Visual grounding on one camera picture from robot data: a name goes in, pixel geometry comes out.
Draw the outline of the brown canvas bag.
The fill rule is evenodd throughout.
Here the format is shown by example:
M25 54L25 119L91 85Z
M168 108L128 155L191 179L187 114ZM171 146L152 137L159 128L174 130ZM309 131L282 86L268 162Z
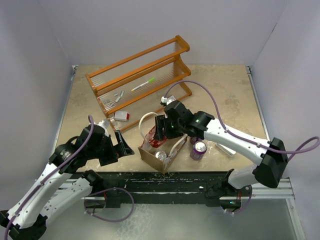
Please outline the brown canvas bag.
M157 117L155 112L148 112L141 117L138 123L138 130L143 138L141 146L138 147L140 158L154 170L165 174L174 162L176 156L187 142L188 136L184 134L180 139L155 140L156 126L148 133L142 131L142 122L148 117Z

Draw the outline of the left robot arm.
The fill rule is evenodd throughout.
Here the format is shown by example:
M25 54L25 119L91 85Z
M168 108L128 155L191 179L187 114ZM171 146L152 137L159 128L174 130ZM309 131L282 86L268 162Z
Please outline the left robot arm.
M87 161L98 159L100 165L105 166L134 155L119 131L115 132L117 144L113 145L103 123L96 124L91 115L88 120L89 125L80 135L54 150L43 172L22 199L9 210L0 212L4 239L38 240L59 215L81 198L106 192L103 178L94 170L87 170L72 186L56 193Z

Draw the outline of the orange wooden shelf rack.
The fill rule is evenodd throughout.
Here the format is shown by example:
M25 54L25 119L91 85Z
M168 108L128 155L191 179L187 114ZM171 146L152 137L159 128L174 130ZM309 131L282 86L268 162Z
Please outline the orange wooden shelf rack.
M174 83L178 84L173 92L176 99L182 100L192 95L191 89L181 82L191 75L191 70L181 58L189 50L190 45L180 35L176 35L85 75L100 109L114 131L125 131L137 125L145 112L162 111L160 99ZM155 81L131 92L151 78L155 78ZM120 91L124 91L122 97L114 96ZM117 111L129 112L129 120L114 120Z

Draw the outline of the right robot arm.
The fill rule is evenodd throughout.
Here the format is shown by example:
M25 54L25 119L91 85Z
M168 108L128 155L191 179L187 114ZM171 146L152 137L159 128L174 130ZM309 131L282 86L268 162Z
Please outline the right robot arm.
M161 105L164 114L155 117L156 140L175 139L184 135L197 137L223 145L252 162L248 167L227 172L222 183L226 195L233 196L241 188L256 183L272 189L278 187L288 164L282 140L275 137L268 141L229 126L223 127L213 115L204 111L192 113L178 100L162 97Z

